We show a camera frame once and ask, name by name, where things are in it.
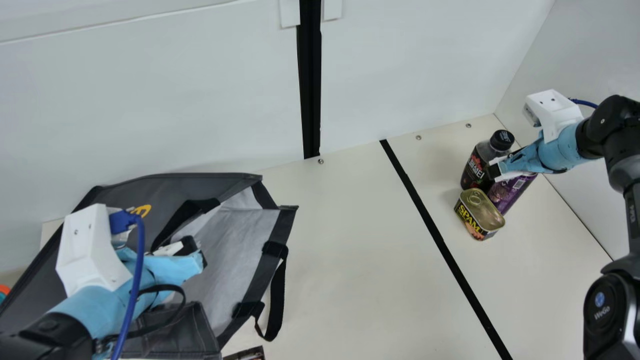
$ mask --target black strap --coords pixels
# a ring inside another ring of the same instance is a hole
[[[185,221],[194,217],[197,213],[206,213],[211,209],[220,205],[220,201],[216,198],[205,200],[187,200],[178,210],[175,211],[173,216],[166,223],[162,231],[156,236],[153,244],[151,245],[151,252],[156,251],[163,245],[164,241],[173,234]]]
[[[184,306],[187,304],[187,296],[184,293],[184,290],[180,286],[171,285],[171,284],[150,286],[146,289],[140,290],[138,292],[138,297],[148,293],[159,293],[160,291],[174,291],[174,292],[180,293],[180,295],[182,295],[182,302],[180,303],[180,306],[173,312],[171,316],[169,316],[167,320],[165,320],[162,323],[143,327],[141,329],[134,330],[134,331],[129,331],[129,333],[127,334],[127,339],[139,338],[140,336],[148,335],[154,331],[164,329],[165,327],[173,324],[176,320],[178,320],[178,316],[180,316],[180,314],[182,313],[182,310],[184,309]],[[112,341],[115,341],[116,339],[118,339],[117,334],[109,335],[109,336],[106,336],[102,340],[102,342],[110,343]]]
[[[255,318],[255,330],[258,335],[266,341],[273,341],[276,336],[278,336],[280,328],[282,328],[282,317],[284,315],[284,282],[289,249],[284,244],[267,241],[264,243],[262,253],[282,259],[282,264],[278,266],[271,280],[271,309],[269,311],[267,331],[263,334],[262,329],[258,325],[258,319],[265,306],[261,301],[238,304],[234,310],[233,318],[253,316]]]

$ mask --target yellow logo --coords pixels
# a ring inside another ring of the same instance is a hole
[[[151,211],[151,205],[147,204],[138,206],[137,208],[131,210],[131,213],[138,214],[140,215],[140,217],[145,217],[149,213],[149,211]]]
[[[460,216],[469,223],[469,225],[471,225],[471,227],[473,227],[478,233],[482,233],[482,229],[478,226],[478,224],[476,223],[476,220],[474,219],[474,217],[471,216],[471,214],[469,213],[469,211],[467,210],[467,208],[460,204],[460,207],[458,208],[458,214],[460,214]]]

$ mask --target white table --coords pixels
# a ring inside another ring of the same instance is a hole
[[[300,205],[285,317],[274,342],[248,321],[223,353],[264,345],[269,360],[499,359],[380,144],[323,159],[258,172],[276,203]]]
[[[389,143],[513,358],[582,359],[584,297],[611,259],[549,182],[539,176],[484,242],[454,214],[469,154],[502,128],[489,115]]]

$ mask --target white bracket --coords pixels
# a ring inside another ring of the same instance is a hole
[[[567,126],[584,120],[580,108],[553,89],[527,96],[522,113],[531,125],[542,127],[545,143],[557,139]]]
[[[290,28],[300,25],[300,1],[280,0],[280,26]]]
[[[323,0],[323,20],[335,20],[342,17],[342,0]]]
[[[84,286],[115,291],[131,279],[111,244],[109,211],[104,204],[65,217],[56,271],[67,296]]]

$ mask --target red bottle label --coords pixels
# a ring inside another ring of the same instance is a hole
[[[493,184],[493,181],[489,180],[486,175],[486,166],[487,164],[482,160],[480,154],[478,154],[477,147],[474,147],[474,151],[471,153],[467,164],[465,164],[465,171],[462,173],[460,186],[462,186],[464,190],[479,188],[486,193]]]

